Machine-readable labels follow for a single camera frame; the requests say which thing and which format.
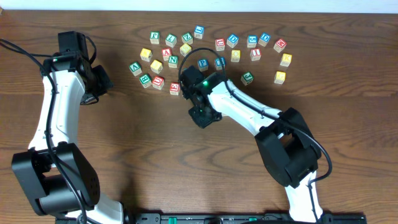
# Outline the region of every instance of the toy block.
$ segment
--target toy block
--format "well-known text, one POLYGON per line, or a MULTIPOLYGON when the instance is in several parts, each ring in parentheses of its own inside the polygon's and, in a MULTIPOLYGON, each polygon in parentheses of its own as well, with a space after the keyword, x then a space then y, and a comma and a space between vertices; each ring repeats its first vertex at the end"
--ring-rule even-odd
POLYGON ((155 77, 152 81, 152 86, 158 90, 161 90, 164 86, 164 79, 162 77, 155 77))
POLYGON ((286 47, 287 43, 286 41, 284 41, 283 39, 279 39, 275 45, 274 45, 274 49, 280 53, 281 51, 283 51, 286 47))
POLYGON ((271 40, 271 36, 267 33, 262 33, 259 39, 259 45, 265 47, 269 40, 271 40))
POLYGON ((152 51, 149 49, 142 49, 141 54, 141 60, 144 60, 146 62, 150 62, 150 59, 152 58, 152 51))
POLYGON ((243 85, 248 85, 251 82, 253 82, 253 75, 250 72, 246 72, 245 74, 242 75, 241 81, 243 82, 243 85))
POLYGON ((173 34, 169 34, 166 37, 166 45, 167 46, 174 47, 176 43, 177 43, 177 37, 174 36, 173 34))
POLYGON ((172 49, 167 47, 166 49, 162 49, 163 60, 168 61, 169 57, 172 55, 172 49))
POLYGON ((195 38, 202 39, 203 34, 205 34, 205 28, 202 26, 196 26, 195 31, 193 32, 195 38))
POLYGON ((276 72, 274 83, 283 84, 285 79, 286 79, 286 73, 285 72, 276 72))
POLYGON ((191 52, 192 51, 192 48, 191 48, 191 46, 189 46, 188 44, 183 44, 181 47, 180 47, 180 53, 182 54, 182 56, 187 56, 187 54, 189 53, 189 52, 191 52))
POLYGON ((280 60, 280 65, 288 67, 290 63, 292 62, 292 55, 290 54, 283 54, 281 60, 280 60))
POLYGON ((193 44, 193 37, 192 37, 192 35, 189 32, 187 32, 186 34, 182 35, 181 38, 182 38, 182 42, 184 44, 193 44))
POLYGON ((149 40, 151 44, 160 44, 160 33, 157 31, 151 32, 149 40))
POLYGON ((152 64, 150 65, 150 69, 154 73, 159 74, 160 71, 162 71, 162 69, 163 69, 163 65, 158 60, 154 60, 154 62, 152 62, 152 64))
POLYGON ((170 68, 177 68, 178 65, 178 57, 177 56, 170 56, 169 57, 169 67, 170 68))
POLYGON ((248 48, 256 47, 256 45, 257 45, 257 36, 249 35, 248 36, 248 48))
POLYGON ((261 51, 260 51, 260 49, 252 49, 252 50, 250 51, 250 59, 251 59, 252 61, 260 60, 260 58, 261 58, 261 51))
POLYGON ((220 61, 220 59, 219 58, 216 58, 216 61, 215 61, 216 63, 216 70, 222 70, 223 69, 223 67, 221 66, 221 63, 224 65, 224 68, 225 68, 225 58, 224 57, 221 57, 221 61, 220 61))
POLYGON ((152 82, 150 80, 150 76, 148 74, 145 74, 145 75, 139 77, 139 81, 141 82, 141 85, 144 88, 147 88, 148 86, 152 85, 152 82))
POLYGON ((178 96, 179 93, 180 93, 180 84, 171 83, 171 85, 170 85, 170 94, 178 96))
POLYGON ((231 51, 231 61, 239 62, 240 59, 241 59, 241 51, 240 50, 232 50, 231 51))
POLYGON ((204 72, 209 69, 209 63, 206 59, 201 59, 198 61, 199 71, 204 72))
POLYGON ((230 37, 226 40, 226 44, 230 46, 231 48, 234 48, 236 44, 239 42, 239 37, 235 34, 231 34, 230 37))
POLYGON ((130 71, 134 76, 142 73, 141 66, 139 66, 138 62, 134 62, 130 65, 130 71))
POLYGON ((225 50, 225 40, 224 39, 216 39, 216 51, 225 50))

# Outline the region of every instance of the wooden tabletop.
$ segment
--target wooden tabletop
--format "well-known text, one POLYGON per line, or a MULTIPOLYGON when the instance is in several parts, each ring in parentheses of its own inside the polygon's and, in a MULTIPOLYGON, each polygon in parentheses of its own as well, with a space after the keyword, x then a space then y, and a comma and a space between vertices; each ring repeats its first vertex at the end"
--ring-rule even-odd
MULTIPOLYGON (((141 48, 162 60, 168 33, 178 37, 205 26, 203 40, 192 47, 215 47, 231 33, 240 40, 239 63, 231 48, 220 52, 227 75, 238 88, 280 110, 293 107, 305 118, 333 161, 332 175, 317 183, 320 205, 332 212, 363 212, 369 223, 398 219, 398 17, 375 14, 283 14, 192 12, 4 11, 1 38, 31 53, 58 51, 57 34, 77 30, 98 48, 114 82, 109 94, 80 108, 79 148, 95 168, 101 190, 130 207, 165 213, 264 213, 288 210, 285 190, 267 173, 253 136, 230 118, 200 129, 188 115, 192 104, 171 96, 177 69, 164 63, 165 86, 143 89, 129 64, 139 61, 152 77, 141 48), (149 41, 160 31, 160 45, 149 41), (267 32, 271 41, 252 62, 248 35, 267 32), (282 54, 293 55, 283 85, 274 84, 282 54), (254 81, 244 86, 240 76, 254 81)), ((12 155, 27 150, 39 122, 43 84, 27 57, 0 49, 0 223, 53 223, 31 209, 11 170, 12 155)), ((209 60, 209 52, 192 55, 209 60)), ((319 160, 318 175, 326 172, 319 160)))

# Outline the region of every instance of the black cable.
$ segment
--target black cable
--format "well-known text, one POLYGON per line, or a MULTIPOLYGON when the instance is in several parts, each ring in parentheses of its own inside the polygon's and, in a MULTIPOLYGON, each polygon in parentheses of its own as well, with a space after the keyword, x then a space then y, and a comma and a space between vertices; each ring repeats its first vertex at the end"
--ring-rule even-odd
MULTIPOLYGON (((12 48, 10 48, 10 47, 4 45, 3 43, 0 43, 0 46, 1 46, 1 47, 4 47, 5 49, 8 49, 8 50, 10 50, 10 51, 13 51, 13 52, 15 52, 15 53, 24 54, 23 52, 21 52, 21 51, 19 51, 19 50, 12 49, 12 48)), ((51 55, 43 55, 43 54, 30 54, 30 55, 31 55, 31 56, 34 56, 34 57, 52 57, 51 55)))
POLYGON ((90 64, 92 64, 94 62, 95 58, 97 57, 97 47, 95 46, 94 42, 92 41, 92 39, 90 37, 88 37, 88 36, 85 36, 85 37, 88 41, 90 41, 90 43, 92 44, 92 46, 94 48, 93 56, 91 56, 91 58, 88 61, 90 64))
POLYGON ((272 119, 272 120, 274 120, 276 123, 282 124, 282 125, 284 125, 284 126, 290 128, 290 129, 293 129, 294 131, 296 131, 296 132, 298 132, 298 133, 304 135, 306 138, 308 138, 309 140, 311 140, 311 142, 314 143, 314 144, 319 148, 319 150, 321 150, 321 152, 325 155, 326 161, 328 162, 328 171, 327 171, 326 174, 324 174, 323 176, 308 181, 308 185, 307 185, 307 187, 308 187, 308 189, 309 189, 309 191, 310 191, 310 198, 311 198, 312 210, 313 210, 313 213, 314 213, 314 216, 315 216, 315 220, 316 220, 316 222, 318 222, 318 216, 317 216, 317 213, 316 213, 316 211, 315 211, 315 203, 314 203, 314 201, 313 201, 312 186, 311 186, 311 184, 312 184, 312 183, 315 183, 315 182, 317 182, 317 181, 319 181, 319 180, 323 180, 323 179, 327 178, 327 177, 331 174, 331 171, 332 171, 332 169, 333 169, 333 166, 332 166, 332 164, 331 164, 331 159, 330 159, 330 156, 329 156, 329 154, 327 153, 326 149, 325 149, 317 140, 315 140, 313 137, 311 137, 309 134, 307 134, 307 133, 306 133, 305 131, 303 131, 301 128, 299 128, 299 127, 297 127, 297 126, 295 126, 295 125, 293 125, 293 124, 290 124, 288 121, 284 121, 283 119, 274 117, 274 116, 271 115, 271 114, 267 114, 264 110, 261 110, 261 109, 255 107, 255 106, 251 105, 250 103, 248 103, 248 102, 246 102, 246 101, 240 99, 238 96, 236 96, 235 93, 234 93, 234 91, 231 90, 231 89, 229 88, 229 85, 228 85, 228 82, 227 82, 227 81, 228 81, 228 78, 227 78, 227 76, 226 76, 226 74, 225 74, 225 68, 224 68, 224 65, 223 65, 223 63, 222 63, 222 61, 221 61, 221 57, 218 55, 217 52, 215 52, 215 51, 212 50, 212 49, 208 49, 208 48, 206 48, 206 47, 201 47, 201 48, 192 50, 191 52, 189 52, 189 53, 187 54, 187 56, 185 56, 185 58, 184 58, 184 59, 182 60, 182 62, 181 62, 180 68, 178 69, 178 82, 180 83, 180 85, 182 84, 181 79, 180 79, 180 77, 181 77, 182 65, 184 64, 184 62, 186 61, 186 59, 187 59, 191 54, 193 54, 194 52, 197 52, 197 51, 199 51, 199 50, 209 50, 210 52, 213 52, 213 53, 217 56, 217 58, 220 59, 221 68, 223 69, 223 75, 224 75, 224 83, 225 83, 226 89, 228 90, 228 92, 229 92, 229 94, 230 94, 231 96, 233 96, 236 100, 238 100, 238 101, 239 101, 240 103, 242 103, 244 106, 247 106, 248 108, 254 110, 255 112, 257 112, 257 113, 259 113, 259 114, 261 114, 261 116, 265 116, 266 118, 272 119))
POLYGON ((34 58, 33 55, 31 55, 30 53, 28 53, 27 51, 25 51, 24 49, 18 47, 17 45, 4 40, 4 39, 0 39, 0 42, 4 42, 7 45, 10 45, 11 47, 13 47, 15 50, 15 52, 20 52, 21 54, 26 55, 27 57, 29 57, 34 63, 36 63, 37 66, 39 66, 40 70, 44 72, 44 75, 48 78, 48 80, 50 81, 51 84, 51 102, 50 102, 50 106, 49 106, 49 113, 47 115, 47 122, 45 124, 45 142, 47 143, 47 148, 49 149, 49 155, 51 157, 51 160, 53 160, 53 163, 55 164, 55 166, 57 167, 59 173, 61 173, 62 177, 64 178, 65 182, 68 185, 68 188, 72 191, 72 193, 75 195, 80 210, 81 210, 81 215, 82 215, 82 219, 83 219, 83 223, 86 224, 87 223, 87 214, 86 214, 86 209, 85 209, 85 204, 83 203, 83 200, 81 199, 79 193, 77 192, 76 187, 73 185, 73 183, 71 182, 71 180, 69 179, 67 173, 64 171, 64 169, 62 168, 62 166, 59 163, 59 158, 57 155, 55 155, 52 146, 51 146, 51 119, 52 119, 52 113, 53 113, 53 109, 54 109, 54 104, 55 104, 55 96, 57 94, 57 87, 54 84, 54 81, 52 79, 52 77, 50 76, 50 74, 48 73, 48 71, 46 71, 46 69, 44 69, 44 66, 36 59, 34 58))

